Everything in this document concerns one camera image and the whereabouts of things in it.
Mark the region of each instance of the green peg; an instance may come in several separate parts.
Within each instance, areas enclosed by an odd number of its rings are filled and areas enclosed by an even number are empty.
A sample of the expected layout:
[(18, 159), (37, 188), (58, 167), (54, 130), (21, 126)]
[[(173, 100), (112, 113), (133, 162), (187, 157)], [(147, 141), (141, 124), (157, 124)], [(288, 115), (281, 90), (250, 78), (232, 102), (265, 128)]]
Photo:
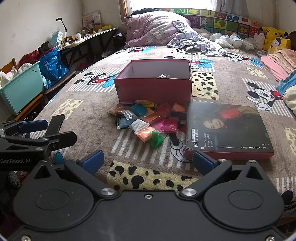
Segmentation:
[(152, 138), (150, 139), (150, 145), (153, 149), (156, 149), (162, 144), (163, 137), (159, 136), (157, 131), (152, 131), (151, 135)]

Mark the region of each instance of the open box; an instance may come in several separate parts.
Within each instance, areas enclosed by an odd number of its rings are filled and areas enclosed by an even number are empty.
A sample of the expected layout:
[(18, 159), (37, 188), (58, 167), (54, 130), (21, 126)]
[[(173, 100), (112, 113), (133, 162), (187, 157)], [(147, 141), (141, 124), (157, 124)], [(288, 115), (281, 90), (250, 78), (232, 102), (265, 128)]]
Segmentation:
[[(158, 78), (167, 74), (170, 78)], [(120, 102), (146, 99), (156, 104), (191, 101), (190, 60), (132, 60), (114, 79)]]

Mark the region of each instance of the pink blanket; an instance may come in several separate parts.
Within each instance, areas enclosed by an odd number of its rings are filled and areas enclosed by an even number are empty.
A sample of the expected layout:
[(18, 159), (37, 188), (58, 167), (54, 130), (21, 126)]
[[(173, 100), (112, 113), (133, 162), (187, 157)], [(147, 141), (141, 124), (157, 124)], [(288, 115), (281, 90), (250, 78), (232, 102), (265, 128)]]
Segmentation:
[(176, 20), (190, 26), (187, 18), (173, 12), (155, 11), (131, 16), (127, 24), (125, 47), (167, 45), (178, 33), (172, 24)]
[(288, 73), (282, 67), (280, 67), (276, 62), (274, 62), (270, 56), (262, 56), (261, 61), (274, 74), (274, 77), (278, 82), (280, 80), (286, 79), (289, 76)]

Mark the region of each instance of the window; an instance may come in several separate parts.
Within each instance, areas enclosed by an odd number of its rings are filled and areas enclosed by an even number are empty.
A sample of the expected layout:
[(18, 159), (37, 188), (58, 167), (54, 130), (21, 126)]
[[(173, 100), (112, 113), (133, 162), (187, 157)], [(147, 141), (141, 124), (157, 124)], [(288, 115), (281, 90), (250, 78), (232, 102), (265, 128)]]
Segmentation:
[(142, 8), (192, 8), (213, 10), (211, 0), (126, 0), (127, 14)]

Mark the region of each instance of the blue gripper pad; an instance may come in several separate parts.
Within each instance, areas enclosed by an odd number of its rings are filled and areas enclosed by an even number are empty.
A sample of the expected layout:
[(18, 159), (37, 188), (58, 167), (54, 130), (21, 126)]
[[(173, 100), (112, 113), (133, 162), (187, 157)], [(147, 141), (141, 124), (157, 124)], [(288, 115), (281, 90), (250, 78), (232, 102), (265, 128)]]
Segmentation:
[(46, 120), (35, 120), (24, 122), (20, 127), (19, 131), (22, 133), (30, 133), (35, 131), (43, 131), (48, 128), (48, 122)]
[(78, 162), (88, 173), (94, 175), (104, 164), (104, 153), (97, 150)]
[(198, 152), (193, 153), (192, 163), (194, 167), (204, 176), (215, 168), (215, 165), (210, 160), (206, 159)]

